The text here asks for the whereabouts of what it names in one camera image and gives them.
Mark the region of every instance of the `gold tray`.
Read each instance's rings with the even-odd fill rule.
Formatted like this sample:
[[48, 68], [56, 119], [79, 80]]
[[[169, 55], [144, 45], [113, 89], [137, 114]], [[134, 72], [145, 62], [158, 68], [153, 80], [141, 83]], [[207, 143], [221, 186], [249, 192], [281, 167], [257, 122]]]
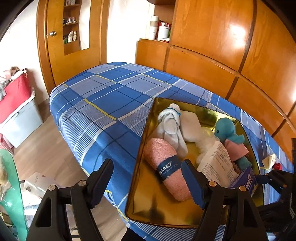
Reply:
[[[248, 137], [237, 119], [197, 105], [171, 99], [156, 98], [149, 112], [141, 139], [125, 214], [129, 219], [140, 223], [169, 228], [196, 228], [202, 217], [203, 210], [192, 199], [184, 202], [174, 199], [164, 184], [159, 181], [153, 168], [142, 156], [147, 137], [157, 126], [158, 114], [172, 103], [176, 103], [181, 110], [196, 113], [200, 124], [211, 129], [214, 128], [218, 119], [223, 117], [231, 119], [235, 124], [236, 133], [245, 136], [245, 146], [249, 151], [247, 159], [253, 164], [255, 174], [260, 174], [259, 167]], [[193, 142], [186, 142], [186, 144], [188, 147], [188, 156], [184, 159], [190, 159], [193, 165], [197, 167], [195, 160], [199, 154], [199, 150]], [[262, 185], [257, 187], [252, 198], [256, 206], [263, 205]], [[220, 224], [226, 223], [227, 212], [228, 208], [226, 206], [223, 209]]]

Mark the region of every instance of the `green plastic object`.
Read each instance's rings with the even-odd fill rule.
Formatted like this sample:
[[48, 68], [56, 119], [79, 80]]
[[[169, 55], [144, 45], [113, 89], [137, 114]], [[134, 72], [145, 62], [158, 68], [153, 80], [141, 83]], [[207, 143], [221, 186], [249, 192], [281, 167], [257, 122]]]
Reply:
[[8, 174], [8, 181], [11, 184], [11, 188], [7, 190], [0, 205], [5, 209], [14, 226], [16, 226], [19, 240], [25, 241], [28, 234], [28, 228], [15, 162], [7, 150], [0, 149], [0, 155], [2, 156], [2, 163]]

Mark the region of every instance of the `wooden floor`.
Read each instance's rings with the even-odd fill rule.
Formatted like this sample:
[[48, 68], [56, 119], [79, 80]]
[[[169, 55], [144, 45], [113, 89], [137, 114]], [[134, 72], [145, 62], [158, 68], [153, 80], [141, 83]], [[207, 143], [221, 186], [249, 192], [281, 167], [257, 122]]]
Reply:
[[[49, 105], [39, 108], [44, 123], [14, 151], [13, 159], [19, 179], [25, 180], [39, 172], [55, 179], [62, 187], [86, 179], [86, 174], [57, 130]], [[126, 232], [125, 224], [106, 198], [103, 197], [92, 213], [105, 241], [121, 240]]]

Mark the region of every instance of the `mirror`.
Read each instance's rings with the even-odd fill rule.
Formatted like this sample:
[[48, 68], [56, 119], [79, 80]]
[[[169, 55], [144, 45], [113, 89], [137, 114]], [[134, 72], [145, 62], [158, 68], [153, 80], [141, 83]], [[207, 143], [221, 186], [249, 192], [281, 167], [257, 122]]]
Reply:
[[89, 48], [91, 0], [65, 0], [63, 12], [64, 54]]

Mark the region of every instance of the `blue plush toy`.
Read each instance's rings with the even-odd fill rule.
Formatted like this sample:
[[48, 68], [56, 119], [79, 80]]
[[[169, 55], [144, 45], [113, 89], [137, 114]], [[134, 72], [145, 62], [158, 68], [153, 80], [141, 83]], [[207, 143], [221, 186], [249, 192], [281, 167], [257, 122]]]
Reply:
[[241, 170], [251, 167], [245, 155], [249, 152], [244, 146], [244, 136], [235, 133], [235, 125], [228, 118], [221, 118], [215, 126], [215, 136], [224, 144], [230, 160], [235, 161]]

